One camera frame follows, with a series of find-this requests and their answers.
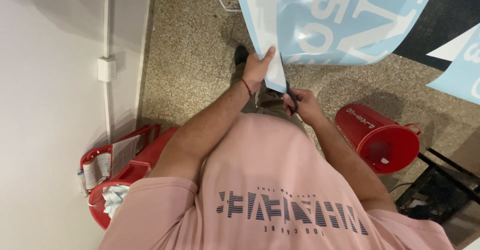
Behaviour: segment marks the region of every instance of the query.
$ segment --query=electrical outlet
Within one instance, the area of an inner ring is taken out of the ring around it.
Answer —
[[[117,61],[112,56],[110,58],[100,57],[98,59],[98,79],[104,82],[110,82],[117,79]]]

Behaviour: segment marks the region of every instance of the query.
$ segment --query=red string bracelet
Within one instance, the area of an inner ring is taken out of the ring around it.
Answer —
[[[250,88],[248,87],[247,82],[245,82],[245,80],[243,80],[243,78],[242,78],[241,80],[242,80],[243,83],[245,84],[245,87],[247,87],[248,93],[250,94],[250,99],[251,99],[251,98],[252,98],[252,91],[251,91]]]

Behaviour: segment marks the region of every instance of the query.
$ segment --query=bucket handle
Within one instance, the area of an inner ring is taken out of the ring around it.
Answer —
[[[418,124],[416,124],[416,123],[409,123],[409,124],[406,124],[406,125],[404,125],[404,126],[405,126],[405,127],[408,127],[408,128],[410,128],[410,126],[415,127],[415,129],[417,129],[417,132],[416,132],[417,136],[419,136],[419,135],[422,133],[422,130],[420,130],[420,127],[419,127]]]

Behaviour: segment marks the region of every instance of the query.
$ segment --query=black scissors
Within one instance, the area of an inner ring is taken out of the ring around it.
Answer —
[[[282,59],[282,53],[279,53],[280,54],[280,60],[282,61],[282,69],[283,69],[283,75],[285,76],[285,68],[283,67],[283,59]],[[293,101],[293,105],[295,106],[294,109],[292,109],[290,107],[290,105],[288,106],[288,109],[290,110],[290,114],[293,115],[295,114],[295,112],[297,112],[297,110],[299,109],[299,104],[298,104],[298,101],[297,101],[297,96],[295,96],[292,91],[290,90],[290,84],[289,82],[285,81],[286,83],[286,93],[290,96],[290,98],[292,99]]]

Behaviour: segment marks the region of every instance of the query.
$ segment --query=black shoe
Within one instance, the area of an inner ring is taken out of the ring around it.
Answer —
[[[240,63],[247,62],[248,57],[248,50],[243,45],[239,45],[237,49],[235,49],[235,53],[233,55],[233,60],[235,61],[235,66],[238,66]]]

